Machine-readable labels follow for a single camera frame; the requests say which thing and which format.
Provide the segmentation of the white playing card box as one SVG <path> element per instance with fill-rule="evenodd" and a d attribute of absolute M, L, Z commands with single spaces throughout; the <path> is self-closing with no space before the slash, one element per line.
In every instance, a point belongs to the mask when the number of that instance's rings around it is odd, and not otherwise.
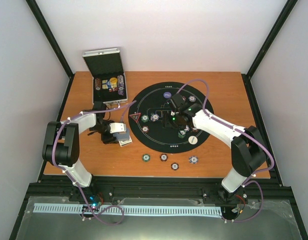
<path fill-rule="evenodd" d="M 131 140 L 131 139 L 129 139 L 129 140 L 120 140 L 118 143 L 119 143 L 119 145 L 121 146 L 121 147 L 124 147 L 124 146 L 126 146 L 126 145 L 129 145 L 129 144 L 131 144 L 133 141 Z"/>

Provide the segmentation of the white dealer button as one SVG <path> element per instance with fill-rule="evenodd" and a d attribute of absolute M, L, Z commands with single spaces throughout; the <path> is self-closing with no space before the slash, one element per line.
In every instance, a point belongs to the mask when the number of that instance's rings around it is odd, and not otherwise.
<path fill-rule="evenodd" d="M 192 135 L 188 138 L 188 143 L 191 145 L 196 145 L 198 143 L 198 138 Z"/>

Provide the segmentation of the blue poker chip stack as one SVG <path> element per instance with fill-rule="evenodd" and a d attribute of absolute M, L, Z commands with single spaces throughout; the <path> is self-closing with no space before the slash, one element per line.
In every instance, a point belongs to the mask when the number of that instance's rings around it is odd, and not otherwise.
<path fill-rule="evenodd" d="M 191 164 L 197 164 L 198 163 L 198 161 L 199 161 L 199 158 L 197 157 L 197 156 L 191 156 L 190 158 L 189 158 L 189 162 L 191 163 Z"/>

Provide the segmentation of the brown chips in case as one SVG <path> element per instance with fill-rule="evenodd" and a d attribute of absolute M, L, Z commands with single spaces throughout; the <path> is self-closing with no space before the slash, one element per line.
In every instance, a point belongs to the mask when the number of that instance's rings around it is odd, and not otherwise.
<path fill-rule="evenodd" d="M 99 78 L 94 79 L 94 89 L 100 91 L 102 89 L 102 81 Z"/>

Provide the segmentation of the black round poker mat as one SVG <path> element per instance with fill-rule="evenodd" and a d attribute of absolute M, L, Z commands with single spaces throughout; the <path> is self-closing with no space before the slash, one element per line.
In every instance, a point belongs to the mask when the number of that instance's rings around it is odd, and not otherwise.
<path fill-rule="evenodd" d="M 134 136 L 146 147 L 161 153 L 177 154 L 191 151 L 209 138 L 209 133 L 203 130 L 194 132 L 193 127 L 190 125 L 187 125 L 189 126 L 189 131 L 186 132 L 184 138 L 178 137 L 178 132 L 184 130 L 179 130 L 176 125 L 173 125 L 174 128 L 163 127 L 164 113 L 168 112 L 172 116 L 173 123 L 176 120 L 168 103 L 169 98 L 164 98 L 164 93 L 170 92 L 171 96 L 173 96 L 182 86 L 183 84 L 180 82 L 160 82 L 146 87 L 134 97 L 136 103 L 129 108 L 128 115 L 141 113 L 141 116 L 138 123 L 128 117 L 129 126 Z M 153 114 L 158 114 L 159 120 L 151 121 L 151 115 Z M 143 115 L 148 115 L 148 122 L 142 122 Z M 149 128 L 148 132 L 142 131 L 143 126 Z M 190 136 L 197 137 L 197 144 L 189 144 L 188 139 Z"/>

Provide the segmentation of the purple chips in case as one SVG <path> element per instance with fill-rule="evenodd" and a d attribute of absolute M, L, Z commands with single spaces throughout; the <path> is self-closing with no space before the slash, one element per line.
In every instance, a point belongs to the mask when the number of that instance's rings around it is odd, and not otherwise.
<path fill-rule="evenodd" d="M 125 95 L 125 79 L 123 75 L 117 76 L 117 87 L 118 87 L 118 94 L 121 96 Z"/>

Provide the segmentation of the green chips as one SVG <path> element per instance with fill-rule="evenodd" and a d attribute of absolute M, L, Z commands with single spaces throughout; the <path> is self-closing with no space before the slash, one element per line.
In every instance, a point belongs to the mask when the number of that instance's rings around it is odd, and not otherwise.
<path fill-rule="evenodd" d="M 148 122 L 148 121 L 149 121 L 149 116 L 148 116 L 148 115 L 143 115 L 143 116 L 141 117 L 141 121 L 142 121 L 143 123 Z"/>
<path fill-rule="evenodd" d="M 178 137 L 179 137 L 179 138 L 184 138 L 185 136 L 186 136 L 186 132 L 185 132 L 185 131 L 180 130 L 180 131 L 178 132 Z"/>

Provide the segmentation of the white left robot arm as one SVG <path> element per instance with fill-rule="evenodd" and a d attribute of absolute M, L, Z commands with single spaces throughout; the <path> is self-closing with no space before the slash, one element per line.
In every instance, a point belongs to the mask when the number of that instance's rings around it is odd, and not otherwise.
<path fill-rule="evenodd" d="M 117 144 L 119 141 L 110 132 L 114 121 L 104 119 L 106 113 L 112 112 L 105 103 L 99 102 L 90 110 L 83 110 L 64 121 L 51 121 L 47 124 L 42 149 L 42 158 L 59 168 L 76 187 L 81 187 L 80 195 L 86 201 L 97 198 L 98 188 L 91 184 L 92 174 L 82 164 L 80 157 L 80 134 L 100 134 L 104 144 Z"/>

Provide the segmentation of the blue-backed card deck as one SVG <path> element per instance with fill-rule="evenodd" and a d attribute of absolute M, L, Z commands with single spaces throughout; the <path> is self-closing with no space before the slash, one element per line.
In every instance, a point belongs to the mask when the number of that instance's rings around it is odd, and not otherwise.
<path fill-rule="evenodd" d="M 113 134 L 114 137 L 116 137 L 116 139 L 118 141 L 129 141 L 130 140 L 130 130 L 127 128 L 125 132 L 115 132 Z"/>

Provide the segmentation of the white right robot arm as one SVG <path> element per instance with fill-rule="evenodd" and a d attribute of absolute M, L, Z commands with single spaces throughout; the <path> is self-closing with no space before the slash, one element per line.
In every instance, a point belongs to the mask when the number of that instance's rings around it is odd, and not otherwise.
<path fill-rule="evenodd" d="M 192 127 L 204 131 L 231 150 L 231 170 L 221 181 L 218 195 L 225 200 L 235 193 L 268 159 L 260 131 L 232 124 L 211 113 L 203 104 L 185 101 L 176 93 L 167 100 L 172 115 L 166 117 L 173 127 Z"/>

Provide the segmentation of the red triangular all-in marker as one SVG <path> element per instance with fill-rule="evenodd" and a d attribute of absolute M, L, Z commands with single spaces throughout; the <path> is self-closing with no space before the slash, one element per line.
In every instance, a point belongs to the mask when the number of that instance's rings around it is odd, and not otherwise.
<path fill-rule="evenodd" d="M 130 114 L 129 117 L 134 120 L 136 123 L 139 122 L 139 119 L 141 117 L 141 113 L 140 112 L 137 112 L 137 113 L 133 113 L 133 114 Z"/>

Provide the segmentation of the brown poker chip stack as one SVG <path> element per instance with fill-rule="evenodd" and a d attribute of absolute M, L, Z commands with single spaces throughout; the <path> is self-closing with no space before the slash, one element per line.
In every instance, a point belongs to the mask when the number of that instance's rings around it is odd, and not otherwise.
<path fill-rule="evenodd" d="M 162 162 L 166 162 L 168 160 L 168 156 L 164 153 L 162 153 L 159 157 L 159 159 L 162 161 Z"/>

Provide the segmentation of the purple small blind button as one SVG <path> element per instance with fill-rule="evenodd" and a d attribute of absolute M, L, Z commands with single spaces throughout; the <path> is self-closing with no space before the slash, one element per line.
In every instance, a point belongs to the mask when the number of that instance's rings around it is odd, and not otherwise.
<path fill-rule="evenodd" d="M 165 92 L 163 94 L 163 97 L 166 98 L 166 99 L 169 99 L 171 96 L 172 96 L 172 94 L 170 92 Z"/>

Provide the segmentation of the aluminium poker chip case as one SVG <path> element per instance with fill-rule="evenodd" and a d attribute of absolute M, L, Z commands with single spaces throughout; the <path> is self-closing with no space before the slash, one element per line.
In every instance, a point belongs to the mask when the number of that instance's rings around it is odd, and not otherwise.
<path fill-rule="evenodd" d="M 94 104 L 115 105 L 128 101 L 126 74 L 121 50 L 118 47 L 86 51 L 82 54 L 82 58 L 92 75 L 92 102 Z M 119 75 L 124 76 L 124 95 L 118 94 L 118 84 L 113 87 L 110 83 L 110 78 L 118 78 Z M 101 90 L 94 89 L 95 79 L 101 80 Z"/>

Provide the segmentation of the green poker chip stack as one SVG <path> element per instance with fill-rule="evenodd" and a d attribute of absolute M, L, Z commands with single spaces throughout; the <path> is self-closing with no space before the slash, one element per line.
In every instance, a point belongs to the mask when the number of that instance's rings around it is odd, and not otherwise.
<path fill-rule="evenodd" d="M 143 162 L 149 162 L 151 160 L 151 156 L 149 154 L 143 154 L 142 155 L 142 161 Z"/>

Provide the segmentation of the yellow button in case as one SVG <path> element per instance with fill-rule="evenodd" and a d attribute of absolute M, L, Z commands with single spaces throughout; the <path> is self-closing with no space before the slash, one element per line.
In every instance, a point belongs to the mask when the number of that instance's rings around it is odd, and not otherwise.
<path fill-rule="evenodd" d="M 112 77 L 112 78 L 110 78 L 109 82 L 115 88 L 115 86 L 118 83 L 118 79 L 116 77 Z"/>

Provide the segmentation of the single brown chip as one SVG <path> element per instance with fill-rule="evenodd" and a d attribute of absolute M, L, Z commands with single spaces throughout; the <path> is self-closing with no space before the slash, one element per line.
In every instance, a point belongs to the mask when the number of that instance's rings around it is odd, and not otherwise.
<path fill-rule="evenodd" d="M 176 163 L 176 162 L 172 163 L 171 164 L 171 169 L 174 170 L 174 171 L 178 170 L 179 169 L 179 164 Z"/>
<path fill-rule="evenodd" d="M 144 133 L 147 133 L 147 132 L 149 131 L 149 128 L 148 128 L 147 126 L 143 126 L 143 127 L 142 127 L 142 131 L 143 131 Z"/>

